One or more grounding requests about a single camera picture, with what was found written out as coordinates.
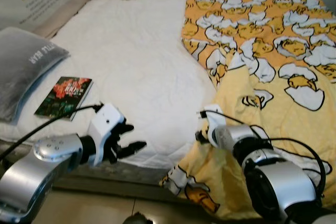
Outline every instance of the bed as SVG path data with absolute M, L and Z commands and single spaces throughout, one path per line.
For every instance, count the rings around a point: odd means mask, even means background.
M 184 6 L 185 0 L 88 2 L 51 39 L 67 49 L 71 57 L 50 70 L 26 96 L 17 121 L 0 124 L 0 138 L 14 141 L 45 122 L 33 114 L 60 76 L 92 78 L 94 84 L 83 105 L 111 102 L 135 127 L 122 137 L 120 144 L 144 140 L 148 145 L 117 166 L 83 167 L 70 177 L 145 184 L 159 190 L 160 179 L 194 142 L 199 126 L 197 110 L 210 103 L 215 94 L 206 71 L 180 42 Z M 78 113 L 72 122 L 56 122 L 30 141 L 54 134 L 85 135 L 92 116 L 91 111 Z M 2 142 L 1 149 L 7 146 L 8 142 Z M 14 161 L 28 150 L 23 147 L 9 159 Z M 74 186 L 66 180 L 62 184 L 66 188 Z M 76 188 L 101 189 L 93 184 L 97 182 L 86 183 L 87 188 L 76 184 Z M 108 191 L 116 188 L 114 192 L 120 192 L 119 187 L 113 186 Z M 134 187 L 123 192 L 132 193 Z M 152 189 L 148 193 L 159 198 Z

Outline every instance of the cable connector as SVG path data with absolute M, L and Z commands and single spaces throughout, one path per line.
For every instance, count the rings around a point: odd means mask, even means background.
M 93 105 L 92 108 L 95 110 L 96 113 L 98 113 L 98 111 L 104 106 L 104 104 L 102 102 L 100 102 L 100 104 L 98 105 Z
M 205 110 L 199 111 L 198 113 L 200 114 L 201 118 L 207 118 L 208 117 Z

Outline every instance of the gray pillow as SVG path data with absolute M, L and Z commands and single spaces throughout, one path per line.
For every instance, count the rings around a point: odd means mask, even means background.
M 47 39 L 13 27 L 1 30 L 0 120 L 10 122 L 33 83 L 67 57 L 67 50 Z

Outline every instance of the cushion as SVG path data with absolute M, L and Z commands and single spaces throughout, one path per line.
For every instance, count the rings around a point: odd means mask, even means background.
M 11 121 L 24 94 L 69 52 L 18 28 L 0 31 L 0 120 Z
M 88 0 L 1 0 L 0 30 L 18 27 L 51 38 Z

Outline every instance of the yellow blanket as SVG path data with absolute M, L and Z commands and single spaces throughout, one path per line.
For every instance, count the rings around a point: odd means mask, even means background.
M 294 138 L 320 155 L 323 203 L 336 204 L 336 17 L 323 2 L 187 0 L 182 42 L 207 70 L 224 113 L 256 125 L 260 136 Z M 306 149 L 286 141 L 274 147 L 319 182 Z M 210 144 L 196 142 L 162 185 L 223 219 L 258 216 L 238 163 Z

